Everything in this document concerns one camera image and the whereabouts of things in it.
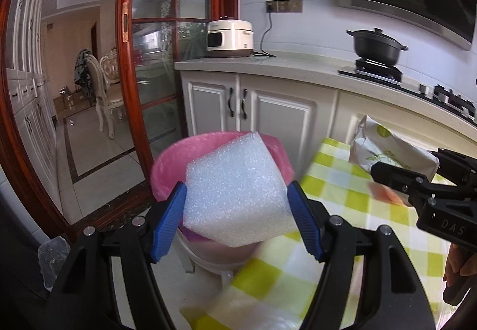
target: white foam block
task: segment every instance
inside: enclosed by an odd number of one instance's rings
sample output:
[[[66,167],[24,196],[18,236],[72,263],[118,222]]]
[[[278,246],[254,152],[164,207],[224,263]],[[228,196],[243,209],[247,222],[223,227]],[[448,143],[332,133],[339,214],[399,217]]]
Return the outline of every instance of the white foam block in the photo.
[[[258,133],[248,133],[187,165],[184,226],[240,247],[297,230],[287,187]]]

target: green checkered tablecloth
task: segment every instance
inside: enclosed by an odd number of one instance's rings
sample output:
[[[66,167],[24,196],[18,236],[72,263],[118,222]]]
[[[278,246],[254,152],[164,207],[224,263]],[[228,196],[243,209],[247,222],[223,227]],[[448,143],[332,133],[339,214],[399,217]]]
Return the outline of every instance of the green checkered tablecloth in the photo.
[[[321,201],[330,214],[356,227],[375,230],[381,224],[390,225],[416,268],[439,322],[452,312],[442,301],[449,243],[417,229],[414,208],[374,199],[371,177],[348,163],[349,150],[349,145],[326,138],[301,180],[303,190],[309,199]],[[434,182],[445,180],[440,177]],[[192,329],[298,329],[322,269],[323,264],[307,253],[298,232],[267,240],[203,315],[189,319]],[[362,273],[363,259],[355,258],[342,328],[354,322]]]

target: power cord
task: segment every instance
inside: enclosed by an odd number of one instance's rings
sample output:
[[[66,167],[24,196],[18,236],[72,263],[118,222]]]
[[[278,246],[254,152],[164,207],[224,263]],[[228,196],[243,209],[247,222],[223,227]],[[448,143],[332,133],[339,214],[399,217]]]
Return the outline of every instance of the power cord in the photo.
[[[270,5],[267,5],[267,13],[269,14],[269,21],[270,21],[270,27],[264,31],[264,33],[262,34],[262,39],[260,40],[260,52],[253,52],[252,55],[253,56],[258,56],[258,57],[276,57],[274,55],[271,55],[270,53],[266,52],[263,50],[262,46],[263,46],[263,40],[265,38],[265,34],[267,34],[271,28],[273,27],[273,23],[271,21],[271,11],[272,11],[272,8]]]

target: human hand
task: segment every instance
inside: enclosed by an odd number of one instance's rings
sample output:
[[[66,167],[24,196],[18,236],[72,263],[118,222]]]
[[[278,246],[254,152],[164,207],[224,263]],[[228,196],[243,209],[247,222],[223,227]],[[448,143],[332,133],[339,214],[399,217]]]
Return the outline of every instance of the human hand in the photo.
[[[445,263],[445,273],[442,278],[445,281],[447,287],[452,286],[457,277],[461,276],[470,276],[477,274],[477,254],[473,254],[467,261],[469,252],[457,246],[456,244],[451,244],[449,248],[449,254],[447,256],[447,261]]]

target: rice cooker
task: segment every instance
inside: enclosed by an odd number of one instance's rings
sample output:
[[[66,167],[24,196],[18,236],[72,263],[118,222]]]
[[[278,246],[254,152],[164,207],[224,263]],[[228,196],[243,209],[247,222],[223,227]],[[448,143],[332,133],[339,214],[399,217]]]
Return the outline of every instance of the rice cooker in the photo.
[[[209,57],[248,57],[253,52],[252,24],[247,21],[221,19],[207,26]]]

